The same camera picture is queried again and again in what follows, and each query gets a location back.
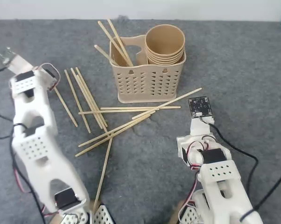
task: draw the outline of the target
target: gray carpet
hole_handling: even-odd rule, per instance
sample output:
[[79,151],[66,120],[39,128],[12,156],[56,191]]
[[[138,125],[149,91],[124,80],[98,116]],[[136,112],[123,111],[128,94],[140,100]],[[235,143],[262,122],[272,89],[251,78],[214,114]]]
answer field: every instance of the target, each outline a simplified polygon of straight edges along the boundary
[[[177,94],[202,86],[204,90],[196,96],[210,97],[216,125],[224,136],[260,159],[251,189],[256,204],[281,175],[281,24],[119,19],[114,25],[122,36],[135,36],[162,23],[177,25],[186,36],[188,60]],[[117,100],[111,66],[94,44],[108,51],[107,38],[96,21],[0,21],[0,52],[10,46],[33,65],[51,62],[60,71],[78,66],[99,106],[126,106]],[[12,118],[11,76],[9,71],[0,74],[0,113]],[[87,134],[64,76],[58,88],[79,127],[74,127],[56,94],[49,93],[59,129],[57,141],[94,198],[107,144],[74,157],[79,143],[102,131],[89,115],[93,132]],[[82,95],[79,98],[86,110]],[[176,150],[176,136],[190,130],[189,107],[186,99],[176,105],[182,109],[159,111],[113,141],[101,199],[117,224],[165,223],[192,185],[194,173]],[[133,115],[105,115],[108,128]],[[11,124],[0,119],[0,136],[10,130]],[[253,160],[234,151],[232,155],[246,182]],[[281,224],[281,186],[260,215],[265,224]],[[0,223],[41,223],[32,196],[22,194],[15,184],[8,140],[0,140]]]

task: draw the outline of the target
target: plastic basket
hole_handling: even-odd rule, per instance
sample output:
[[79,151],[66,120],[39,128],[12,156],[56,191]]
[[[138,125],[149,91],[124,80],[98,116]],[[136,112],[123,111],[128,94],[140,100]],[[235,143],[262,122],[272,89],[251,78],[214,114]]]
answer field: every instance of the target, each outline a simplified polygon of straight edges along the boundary
[[138,66],[126,67],[126,62],[110,42],[110,57],[118,64],[112,65],[118,89],[118,99],[122,103],[162,102],[176,98],[180,74],[186,61],[186,54],[178,63],[168,66],[148,64],[145,51],[145,35],[121,37],[126,46],[139,46],[136,54]]

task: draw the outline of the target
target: cup rim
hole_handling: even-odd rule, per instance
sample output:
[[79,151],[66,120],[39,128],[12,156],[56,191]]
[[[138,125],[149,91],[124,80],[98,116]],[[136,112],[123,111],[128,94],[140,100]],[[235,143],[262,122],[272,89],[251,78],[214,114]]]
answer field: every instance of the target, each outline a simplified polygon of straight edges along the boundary
[[175,56],[172,56],[172,57],[169,57],[169,58],[160,58],[160,57],[157,57],[157,56],[155,56],[155,55],[152,55],[152,54],[150,54],[150,52],[147,52],[146,51],[146,54],[147,54],[147,56],[150,56],[151,58],[153,58],[154,60],[156,60],[156,61],[161,61],[161,62],[167,62],[167,61],[172,61],[172,60],[175,60],[175,59],[177,59],[177,58],[181,58],[182,57],[182,55],[183,55],[183,53],[184,53],[184,49],[182,49],[177,55],[175,55]]
[[[147,35],[149,34],[149,32],[151,32],[154,28],[161,27],[161,26],[170,26],[170,27],[176,28],[182,34],[183,44],[182,44],[182,46],[177,51],[175,51],[173,53],[170,53],[170,54],[158,54],[158,53],[152,51],[152,49],[150,49],[149,46],[147,45]],[[146,36],[145,36],[145,47],[146,47],[146,49],[148,49],[150,52],[152,52],[153,54],[156,54],[159,57],[171,57],[171,56],[174,56],[174,55],[178,54],[184,48],[184,46],[185,46],[185,35],[184,35],[183,31],[180,28],[178,28],[178,27],[176,27],[174,25],[171,25],[171,24],[160,24],[160,25],[154,26],[150,30],[148,30],[148,32],[146,33]]]

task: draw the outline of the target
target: black circuit board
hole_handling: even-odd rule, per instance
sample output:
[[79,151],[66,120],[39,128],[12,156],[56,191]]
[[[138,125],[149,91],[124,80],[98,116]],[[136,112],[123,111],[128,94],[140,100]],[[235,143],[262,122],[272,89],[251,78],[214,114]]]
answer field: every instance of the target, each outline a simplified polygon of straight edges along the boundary
[[208,97],[195,97],[188,99],[191,118],[212,116]]

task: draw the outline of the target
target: stack of paper cups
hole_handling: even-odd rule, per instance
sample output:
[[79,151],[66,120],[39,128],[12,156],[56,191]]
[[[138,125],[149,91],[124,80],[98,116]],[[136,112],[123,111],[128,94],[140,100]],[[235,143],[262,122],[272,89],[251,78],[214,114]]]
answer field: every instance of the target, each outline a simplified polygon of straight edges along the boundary
[[184,55],[185,36],[178,27],[162,24],[147,32],[145,46],[149,64],[172,65]]

